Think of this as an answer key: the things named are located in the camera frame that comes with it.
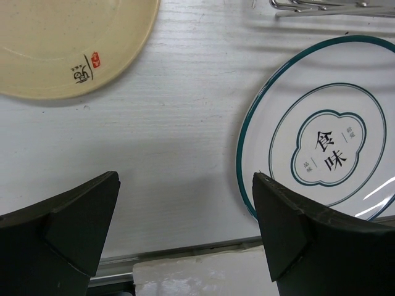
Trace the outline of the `cream floral plate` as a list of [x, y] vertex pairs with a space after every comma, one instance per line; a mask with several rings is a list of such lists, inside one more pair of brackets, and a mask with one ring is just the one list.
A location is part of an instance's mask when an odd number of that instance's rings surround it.
[[111, 82], [141, 52], [159, 1], [2, 1], [1, 93], [80, 96]]

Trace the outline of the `wire dish rack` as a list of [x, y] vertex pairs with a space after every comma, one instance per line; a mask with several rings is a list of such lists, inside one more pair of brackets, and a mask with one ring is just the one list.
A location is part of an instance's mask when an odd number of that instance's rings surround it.
[[318, 17], [331, 15], [351, 15], [361, 17], [394, 18], [394, 1], [267, 1], [276, 9], [276, 18]]

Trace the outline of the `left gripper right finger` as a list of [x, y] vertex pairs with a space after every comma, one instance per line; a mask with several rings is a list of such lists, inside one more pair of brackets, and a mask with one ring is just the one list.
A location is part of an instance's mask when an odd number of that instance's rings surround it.
[[255, 173], [252, 195], [280, 295], [393, 295], [394, 217], [365, 221]]

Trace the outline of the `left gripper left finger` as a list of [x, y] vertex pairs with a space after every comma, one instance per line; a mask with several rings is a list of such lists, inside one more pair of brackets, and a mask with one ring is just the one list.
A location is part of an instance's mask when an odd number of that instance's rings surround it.
[[120, 190], [108, 171], [1, 216], [1, 295], [85, 295]]

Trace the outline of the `white plate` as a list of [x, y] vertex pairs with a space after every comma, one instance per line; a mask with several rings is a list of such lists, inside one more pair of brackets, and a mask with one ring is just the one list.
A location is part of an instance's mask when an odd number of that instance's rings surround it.
[[328, 39], [282, 65], [241, 125], [236, 178], [256, 216], [262, 172], [301, 195], [363, 220], [394, 211], [394, 44]]

